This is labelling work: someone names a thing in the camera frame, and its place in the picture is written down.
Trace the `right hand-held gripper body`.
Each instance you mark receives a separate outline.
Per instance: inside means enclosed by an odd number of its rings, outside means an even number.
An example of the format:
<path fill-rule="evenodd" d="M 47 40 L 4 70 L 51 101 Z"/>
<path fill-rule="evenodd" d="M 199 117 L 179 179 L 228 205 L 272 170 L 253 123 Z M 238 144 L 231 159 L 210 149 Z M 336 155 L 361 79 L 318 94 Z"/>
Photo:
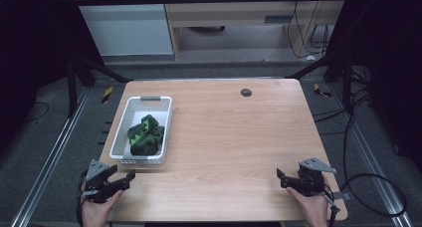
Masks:
<path fill-rule="evenodd" d="M 301 160 L 298 178 L 290 178 L 287 185 L 306 197 L 322 193 L 325 189 L 324 172 L 336 173 L 336 169 L 316 157 Z"/>

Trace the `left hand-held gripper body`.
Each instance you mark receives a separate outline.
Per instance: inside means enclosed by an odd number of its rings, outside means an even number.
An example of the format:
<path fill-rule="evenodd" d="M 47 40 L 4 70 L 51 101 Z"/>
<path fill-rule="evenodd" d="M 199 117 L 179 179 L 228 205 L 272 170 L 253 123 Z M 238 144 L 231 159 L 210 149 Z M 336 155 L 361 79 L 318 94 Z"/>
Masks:
<path fill-rule="evenodd" d="M 108 178 L 104 177 L 104 173 L 109 167 L 108 164 L 94 159 L 88 167 L 85 177 L 86 185 L 82 194 L 94 203 L 105 203 L 119 190 L 129 188 L 129 184 L 121 185 L 117 183 L 117 180 L 109 182 Z"/>

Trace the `person's right hand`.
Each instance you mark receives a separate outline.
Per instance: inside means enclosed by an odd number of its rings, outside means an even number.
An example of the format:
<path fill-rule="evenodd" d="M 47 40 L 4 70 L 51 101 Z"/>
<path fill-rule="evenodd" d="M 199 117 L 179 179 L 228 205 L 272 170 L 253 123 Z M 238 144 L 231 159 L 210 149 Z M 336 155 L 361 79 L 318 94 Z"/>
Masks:
<path fill-rule="evenodd" d="M 299 203 L 311 227 L 327 227 L 328 203 L 321 194 L 305 197 L 292 187 L 286 190 Z"/>

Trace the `person's left hand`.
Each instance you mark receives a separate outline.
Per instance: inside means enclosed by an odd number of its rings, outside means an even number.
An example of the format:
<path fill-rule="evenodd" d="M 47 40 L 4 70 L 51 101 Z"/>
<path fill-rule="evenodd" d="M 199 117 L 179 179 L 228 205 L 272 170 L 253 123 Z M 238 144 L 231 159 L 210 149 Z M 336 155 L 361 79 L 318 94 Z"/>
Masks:
<path fill-rule="evenodd" d="M 86 197 L 82 197 L 82 221 L 84 227 L 105 227 L 113 207 L 123 195 L 119 190 L 105 203 L 94 203 Z"/>

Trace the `white plastic basket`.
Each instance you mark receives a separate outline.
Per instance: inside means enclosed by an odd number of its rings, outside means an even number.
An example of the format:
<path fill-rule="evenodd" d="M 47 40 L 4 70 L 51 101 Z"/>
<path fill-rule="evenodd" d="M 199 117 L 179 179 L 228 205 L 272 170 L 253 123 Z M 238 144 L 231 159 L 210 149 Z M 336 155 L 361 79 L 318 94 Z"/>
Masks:
<path fill-rule="evenodd" d="M 126 133 L 132 126 L 141 123 L 141 119 L 148 114 L 154 116 L 159 124 L 165 127 L 163 143 L 158 147 L 155 155 L 132 155 Z M 109 157 L 123 164 L 162 164 L 166 155 L 171 115 L 171 97 L 130 97 L 119 121 Z"/>

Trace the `dark green cloth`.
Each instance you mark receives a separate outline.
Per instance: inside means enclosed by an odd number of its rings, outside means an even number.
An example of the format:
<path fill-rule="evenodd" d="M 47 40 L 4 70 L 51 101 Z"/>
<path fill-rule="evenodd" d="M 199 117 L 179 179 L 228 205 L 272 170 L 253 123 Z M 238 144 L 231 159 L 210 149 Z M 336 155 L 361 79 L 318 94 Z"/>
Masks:
<path fill-rule="evenodd" d="M 130 153 L 132 155 L 151 156 L 158 152 L 162 145 L 165 127 L 160 125 L 154 116 L 148 114 L 141 123 L 132 126 L 126 133 Z"/>

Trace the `black metal stand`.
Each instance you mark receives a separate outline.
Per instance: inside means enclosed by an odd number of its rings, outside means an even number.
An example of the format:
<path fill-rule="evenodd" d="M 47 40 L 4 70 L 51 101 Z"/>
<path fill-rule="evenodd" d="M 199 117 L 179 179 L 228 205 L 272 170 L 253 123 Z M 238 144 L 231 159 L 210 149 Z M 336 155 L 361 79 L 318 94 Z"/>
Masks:
<path fill-rule="evenodd" d="M 351 55 L 349 51 L 330 51 L 323 58 L 287 76 L 287 79 L 301 79 L 306 74 L 322 66 L 327 66 L 327 70 L 323 76 L 327 82 L 335 82 L 339 76 L 342 76 L 342 104 L 346 111 L 351 114 Z"/>
<path fill-rule="evenodd" d="M 68 80 L 68 96 L 69 96 L 69 114 L 72 117 L 78 107 L 78 94 L 76 79 L 80 79 L 84 87 L 93 87 L 96 83 L 96 78 L 91 72 L 91 69 L 101 72 L 102 74 L 112 78 L 119 83 L 130 82 L 129 78 L 125 78 L 118 73 L 108 69 L 105 65 L 95 62 L 86 56 L 73 52 L 69 58 L 67 65 L 67 80 Z"/>

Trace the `black curtain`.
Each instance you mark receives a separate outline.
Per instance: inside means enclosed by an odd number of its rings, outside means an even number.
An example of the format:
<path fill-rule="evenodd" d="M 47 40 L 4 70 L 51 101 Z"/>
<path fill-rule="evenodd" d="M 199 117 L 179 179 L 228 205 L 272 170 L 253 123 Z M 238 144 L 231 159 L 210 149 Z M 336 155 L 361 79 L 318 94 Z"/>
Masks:
<path fill-rule="evenodd" d="M 369 70 L 381 118 L 422 173 L 422 0 L 345 0 L 329 47 Z"/>
<path fill-rule="evenodd" d="M 38 90 L 67 75 L 74 50 L 103 61 L 80 8 L 64 1 L 0 0 L 0 157 Z"/>

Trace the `white cabinet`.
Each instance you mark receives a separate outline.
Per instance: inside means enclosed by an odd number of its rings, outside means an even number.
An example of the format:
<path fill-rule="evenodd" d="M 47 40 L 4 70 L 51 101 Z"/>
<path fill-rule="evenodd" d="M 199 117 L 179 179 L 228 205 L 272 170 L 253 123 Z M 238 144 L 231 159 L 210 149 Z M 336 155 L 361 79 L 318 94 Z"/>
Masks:
<path fill-rule="evenodd" d="M 103 57 L 172 55 L 164 6 L 81 6 Z"/>

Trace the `light wooden desk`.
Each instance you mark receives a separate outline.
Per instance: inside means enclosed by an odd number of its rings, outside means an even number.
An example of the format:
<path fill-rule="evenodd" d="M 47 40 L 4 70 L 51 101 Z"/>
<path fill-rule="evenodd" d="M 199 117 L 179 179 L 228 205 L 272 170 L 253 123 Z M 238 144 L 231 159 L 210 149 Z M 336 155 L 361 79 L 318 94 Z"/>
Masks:
<path fill-rule="evenodd" d="M 312 30 L 319 25 L 334 25 L 342 1 L 246 2 L 167 4 L 169 26 L 217 27 L 231 25 L 279 24 L 285 29 L 297 56 L 310 49 Z"/>

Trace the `aluminium floor rail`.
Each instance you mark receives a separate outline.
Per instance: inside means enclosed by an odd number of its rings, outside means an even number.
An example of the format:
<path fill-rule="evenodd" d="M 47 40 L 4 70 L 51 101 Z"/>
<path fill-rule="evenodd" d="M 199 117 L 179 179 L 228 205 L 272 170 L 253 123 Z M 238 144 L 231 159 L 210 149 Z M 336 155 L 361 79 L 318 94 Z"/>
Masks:
<path fill-rule="evenodd" d="M 386 177 L 385 172 L 376 160 L 373 152 L 370 150 L 369 145 L 361 132 L 361 129 L 359 128 L 357 122 L 354 120 L 354 114 L 348 113 L 343 106 L 340 88 L 335 85 L 329 85 L 329 88 L 331 89 L 332 96 L 336 100 L 337 104 L 344 110 L 343 116 L 347 121 L 343 139 L 342 163 L 343 175 L 345 179 L 343 187 L 348 188 L 350 195 L 354 197 L 364 208 L 367 208 L 368 204 L 364 201 L 360 201 L 358 195 L 354 195 L 350 187 L 350 183 L 359 177 L 367 176 L 368 178 L 371 178 L 377 189 L 378 195 L 381 197 L 382 203 L 385 206 L 386 212 L 373 209 L 372 207 L 370 207 L 368 211 L 376 213 L 380 216 L 384 216 L 386 218 L 390 218 L 396 227 L 413 227 L 413 223 L 406 212 L 408 205 L 405 195 L 392 181 Z M 356 173 L 350 176 L 347 175 L 346 147 L 347 137 L 349 135 L 351 135 L 351 138 L 354 141 L 355 148 L 359 152 L 367 172 Z"/>
<path fill-rule="evenodd" d="M 31 189 L 29 190 L 22 205 L 18 209 L 16 215 L 11 221 L 10 227 L 27 227 L 28 223 L 37 208 L 40 199 L 51 179 L 51 176 L 61 158 L 61 155 L 72 135 L 72 132 L 81 116 L 86 105 L 87 98 L 90 94 L 89 88 L 82 88 L 81 96 L 77 98 L 75 110 L 70 114 L 63 124 L 60 133 L 55 139 L 55 143 L 51 146 L 48 156 L 43 161 L 43 166 L 37 174 Z"/>

